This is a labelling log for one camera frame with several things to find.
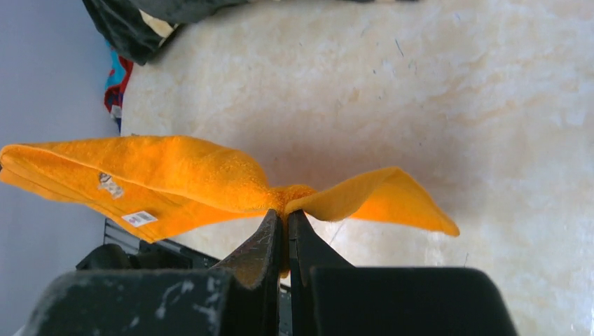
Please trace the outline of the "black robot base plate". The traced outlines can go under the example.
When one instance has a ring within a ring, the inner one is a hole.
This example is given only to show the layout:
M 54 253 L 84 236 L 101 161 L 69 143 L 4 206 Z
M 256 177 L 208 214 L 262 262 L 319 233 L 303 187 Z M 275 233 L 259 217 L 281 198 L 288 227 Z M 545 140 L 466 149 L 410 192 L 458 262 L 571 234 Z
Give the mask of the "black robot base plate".
M 173 241 L 98 246 L 76 270 L 98 278 L 96 335 L 283 335 L 283 227 L 268 213 L 223 259 Z

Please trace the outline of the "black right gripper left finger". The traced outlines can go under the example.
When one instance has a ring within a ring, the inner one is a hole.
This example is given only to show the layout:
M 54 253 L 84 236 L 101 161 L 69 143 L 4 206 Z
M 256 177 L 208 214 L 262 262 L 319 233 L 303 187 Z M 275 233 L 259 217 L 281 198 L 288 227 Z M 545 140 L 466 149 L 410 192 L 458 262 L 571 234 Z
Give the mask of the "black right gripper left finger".
M 90 252 L 43 292 L 23 335 L 277 335 L 283 224 L 258 229 L 209 268 L 116 244 Z

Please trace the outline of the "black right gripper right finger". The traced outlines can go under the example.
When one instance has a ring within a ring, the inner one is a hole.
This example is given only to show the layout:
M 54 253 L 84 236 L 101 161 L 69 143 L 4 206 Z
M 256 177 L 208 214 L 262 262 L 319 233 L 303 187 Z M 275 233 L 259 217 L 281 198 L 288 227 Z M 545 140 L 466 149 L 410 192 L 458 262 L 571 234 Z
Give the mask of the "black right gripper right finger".
M 502 296 L 468 267 L 356 267 L 290 214 L 295 335 L 515 335 Z

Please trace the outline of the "orange towel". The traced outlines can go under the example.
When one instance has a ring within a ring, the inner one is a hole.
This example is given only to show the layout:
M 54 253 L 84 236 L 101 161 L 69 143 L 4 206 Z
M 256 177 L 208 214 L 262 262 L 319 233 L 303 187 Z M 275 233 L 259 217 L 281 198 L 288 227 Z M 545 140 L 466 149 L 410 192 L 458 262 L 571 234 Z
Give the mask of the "orange towel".
M 190 136 L 126 136 L 11 144 L 1 181 L 47 200 L 82 204 L 147 242 L 204 225 L 264 215 L 287 221 L 395 223 L 456 237 L 454 221 L 398 167 L 348 178 L 325 190 L 271 186 L 250 155 Z

